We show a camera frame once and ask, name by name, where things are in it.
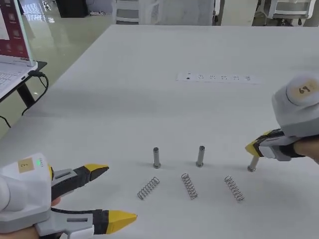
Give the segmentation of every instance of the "metal pin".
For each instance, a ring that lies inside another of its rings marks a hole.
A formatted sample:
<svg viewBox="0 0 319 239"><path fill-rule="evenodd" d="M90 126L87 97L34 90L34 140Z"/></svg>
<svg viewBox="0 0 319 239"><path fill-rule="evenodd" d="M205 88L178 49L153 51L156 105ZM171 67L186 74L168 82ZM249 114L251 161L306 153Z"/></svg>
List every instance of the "metal pin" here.
<svg viewBox="0 0 319 239"><path fill-rule="evenodd" d="M154 164L153 167L158 169L160 168L160 155L159 155L159 148L154 148L153 149L153 155L154 155Z"/></svg>
<svg viewBox="0 0 319 239"><path fill-rule="evenodd" d="M259 157L254 156L253 160L251 160L250 165L248 165L248 167L247 167L249 172L255 172L256 171L256 166L257 166L258 161L259 161Z"/></svg>
<svg viewBox="0 0 319 239"><path fill-rule="evenodd" d="M205 147L204 146L199 147L198 159L196 162L196 166L199 168L201 168L204 165L204 163L203 163L204 153L205 153Z"/></svg>

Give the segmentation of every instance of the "laptop screen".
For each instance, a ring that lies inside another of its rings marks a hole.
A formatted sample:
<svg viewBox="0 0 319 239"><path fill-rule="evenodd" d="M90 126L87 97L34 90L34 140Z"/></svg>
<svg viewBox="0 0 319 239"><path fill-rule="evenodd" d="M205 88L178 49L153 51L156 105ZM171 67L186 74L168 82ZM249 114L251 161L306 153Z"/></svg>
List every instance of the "laptop screen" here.
<svg viewBox="0 0 319 239"><path fill-rule="evenodd" d="M0 54L29 58L13 0L0 0Z"/></svg>

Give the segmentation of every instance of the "laptop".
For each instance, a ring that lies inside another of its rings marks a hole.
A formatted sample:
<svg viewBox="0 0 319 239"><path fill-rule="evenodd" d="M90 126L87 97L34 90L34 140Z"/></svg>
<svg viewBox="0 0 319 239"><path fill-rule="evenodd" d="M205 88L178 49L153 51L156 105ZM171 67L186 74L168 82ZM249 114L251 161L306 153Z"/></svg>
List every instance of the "laptop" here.
<svg viewBox="0 0 319 239"><path fill-rule="evenodd" d="M17 1L0 0L0 99L37 69Z"/></svg>

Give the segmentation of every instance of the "white chair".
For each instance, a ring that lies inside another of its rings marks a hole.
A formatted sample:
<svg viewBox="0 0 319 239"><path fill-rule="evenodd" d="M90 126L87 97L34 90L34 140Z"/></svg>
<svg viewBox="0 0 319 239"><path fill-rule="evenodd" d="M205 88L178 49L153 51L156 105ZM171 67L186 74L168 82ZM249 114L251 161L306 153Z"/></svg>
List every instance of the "white chair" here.
<svg viewBox="0 0 319 239"><path fill-rule="evenodd" d="M220 0L164 0L162 4L157 23L160 25L211 26L220 11Z"/></svg>
<svg viewBox="0 0 319 239"><path fill-rule="evenodd" d="M140 5L140 24L160 24L162 20L163 3L163 0L144 1L143 4Z"/></svg>
<svg viewBox="0 0 319 239"><path fill-rule="evenodd" d="M117 21L139 22L139 0L113 0L112 3L113 23Z"/></svg>
<svg viewBox="0 0 319 239"><path fill-rule="evenodd" d="M316 0L262 0L258 11L266 19L308 19L314 11Z"/></svg>

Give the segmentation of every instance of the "power strip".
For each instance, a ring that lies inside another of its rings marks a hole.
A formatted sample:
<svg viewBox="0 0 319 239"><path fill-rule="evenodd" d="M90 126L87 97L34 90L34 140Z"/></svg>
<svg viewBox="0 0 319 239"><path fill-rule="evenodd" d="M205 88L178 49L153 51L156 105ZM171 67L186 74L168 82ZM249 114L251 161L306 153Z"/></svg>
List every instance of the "power strip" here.
<svg viewBox="0 0 319 239"><path fill-rule="evenodd" d="M179 73L177 81L261 84L258 79L250 75L217 75L192 72Z"/></svg>

